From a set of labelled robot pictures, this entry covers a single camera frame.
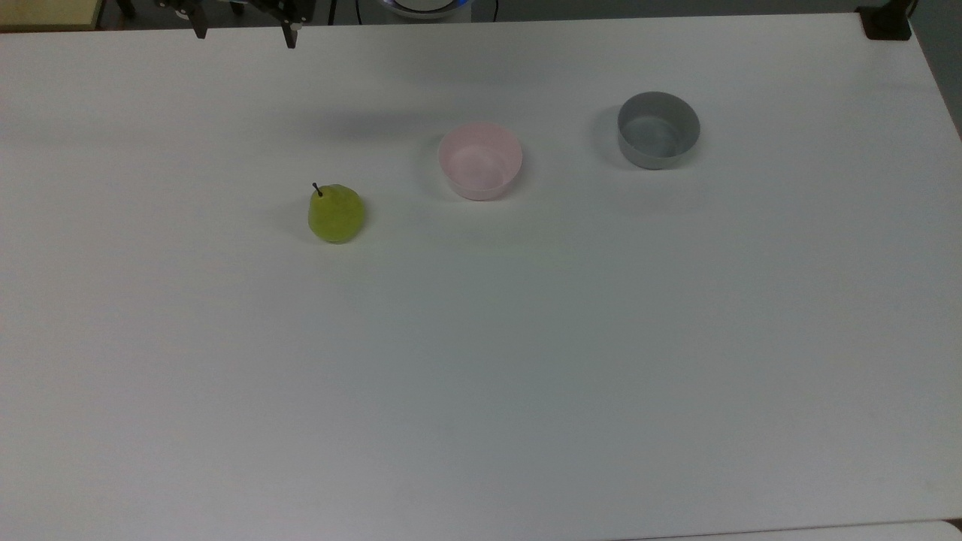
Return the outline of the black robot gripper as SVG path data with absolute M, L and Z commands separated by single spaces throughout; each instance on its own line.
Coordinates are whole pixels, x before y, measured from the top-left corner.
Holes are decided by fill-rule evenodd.
M 243 14 L 247 9 L 261 11 L 279 22 L 289 49 L 298 44 L 303 20 L 313 18 L 313 1 L 155 1 L 154 5 L 188 20 L 199 40 L 205 40 L 207 35 L 206 14 L 216 6 L 227 7 L 235 14 Z

